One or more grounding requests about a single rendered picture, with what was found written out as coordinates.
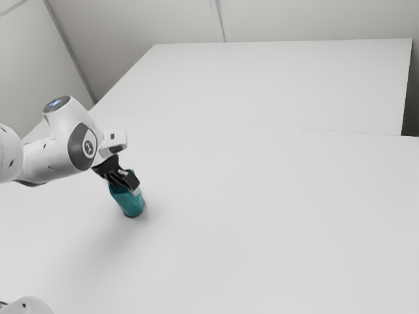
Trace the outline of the teal faceted mug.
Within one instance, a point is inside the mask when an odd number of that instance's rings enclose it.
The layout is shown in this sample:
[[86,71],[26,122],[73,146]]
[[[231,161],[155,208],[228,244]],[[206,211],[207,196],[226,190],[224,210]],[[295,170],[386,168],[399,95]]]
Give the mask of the teal faceted mug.
[[140,200],[135,201],[132,197],[134,190],[129,190],[125,187],[117,188],[111,183],[108,184],[109,191],[113,199],[117,202],[123,213],[130,218],[134,218],[142,214],[145,208],[145,201],[140,190]]

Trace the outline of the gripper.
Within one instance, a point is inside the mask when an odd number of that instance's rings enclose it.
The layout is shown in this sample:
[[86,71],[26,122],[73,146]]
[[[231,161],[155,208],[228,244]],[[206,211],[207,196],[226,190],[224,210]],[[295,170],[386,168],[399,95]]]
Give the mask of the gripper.
[[92,171],[105,179],[113,186],[120,188],[125,187],[132,192],[135,201],[140,200],[140,181],[131,169],[123,169],[119,165],[118,155],[113,155],[99,165],[92,167]]

